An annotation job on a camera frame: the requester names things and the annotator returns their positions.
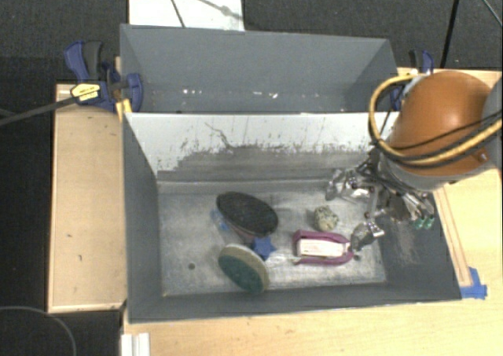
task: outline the yellow cable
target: yellow cable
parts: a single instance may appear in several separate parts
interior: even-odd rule
[[[386,143],[386,141],[379,134],[379,130],[377,128],[376,119],[375,119],[375,108],[376,108],[377,98],[390,85],[392,85],[394,83],[409,81],[413,78],[416,78],[416,76],[418,76],[418,75],[395,76],[393,78],[388,79],[387,81],[384,81],[374,91],[372,97],[370,98],[370,102],[369,102],[369,125],[370,125],[370,129],[373,133],[373,136],[375,137],[375,139],[377,141],[380,142],[382,149],[384,149],[386,152],[389,152],[390,154],[392,154],[398,158],[405,158],[405,157],[407,157],[407,155],[403,152],[400,152],[400,151],[397,151],[396,149],[393,149],[391,146],[389,146]],[[456,148],[452,148],[452,149],[445,151],[445,152],[442,152],[438,155],[430,156],[430,157],[427,157],[427,158],[424,158],[421,160],[404,160],[403,162],[410,164],[410,165],[418,165],[418,166],[434,165],[435,163],[439,163],[444,160],[451,159],[451,158],[453,158],[463,152],[468,151],[469,149],[476,147],[481,142],[486,140],[489,136],[491,136],[492,134],[497,132],[499,129],[501,129],[501,120],[500,119],[492,126],[489,126],[485,130],[479,132],[476,136],[474,136],[473,138],[464,142],[463,144],[460,144]]]

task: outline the blue object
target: blue object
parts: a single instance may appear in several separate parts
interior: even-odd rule
[[[413,56],[413,68],[421,74],[432,74],[434,70],[433,56],[426,50],[419,53],[416,50],[409,52]],[[395,88],[390,92],[391,108],[396,112],[402,107],[402,88]]]
[[[100,42],[86,43],[83,40],[73,42],[64,50],[64,61],[75,74],[79,83],[92,81],[100,86],[99,95],[91,100],[76,101],[79,105],[92,105],[109,112],[114,112],[117,100],[113,97],[114,90],[127,91],[133,112],[138,112],[143,102],[143,85],[139,74],[128,74],[125,82],[121,82],[120,74],[109,62],[101,63],[101,69],[107,75],[107,81],[99,77]]]
[[[473,285],[466,288],[460,288],[461,297],[463,299],[481,299],[484,300],[487,297],[487,285],[480,284],[479,273],[475,268],[470,269],[470,275],[472,275]]]
[[[257,255],[260,255],[264,261],[269,258],[271,252],[276,251],[276,248],[270,242],[269,236],[263,238],[256,237],[253,239],[251,249]]]
[[[433,70],[434,70],[433,56],[426,50],[423,50],[423,62],[420,67],[420,71],[426,74],[428,72],[433,73]]]

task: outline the round sponge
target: round sponge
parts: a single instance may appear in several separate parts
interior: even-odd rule
[[[269,287],[266,264],[244,245],[226,245],[218,256],[218,265],[232,282],[250,293],[262,293]]]

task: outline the wooden table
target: wooden table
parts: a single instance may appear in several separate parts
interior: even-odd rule
[[[500,75],[476,74],[490,86]],[[58,98],[68,96],[68,86],[57,90]],[[116,116],[97,108],[57,111],[49,312],[118,309],[127,297],[119,131]],[[503,354],[501,179],[487,171],[440,189],[436,197],[458,278],[468,279],[466,263],[476,267],[489,288],[485,301],[147,325],[125,321],[124,331],[149,332],[152,356]]]

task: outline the gray bin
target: gray bin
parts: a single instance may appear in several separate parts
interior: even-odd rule
[[[123,123],[131,322],[459,298],[439,223],[389,226],[360,262],[292,265],[292,234],[313,229],[333,169],[365,158],[362,112],[395,72],[387,41],[125,25],[121,61],[145,86],[141,112]],[[237,241],[212,218],[229,190],[264,199],[280,219],[262,295],[218,268]],[[364,218],[363,202],[329,206],[346,237]]]

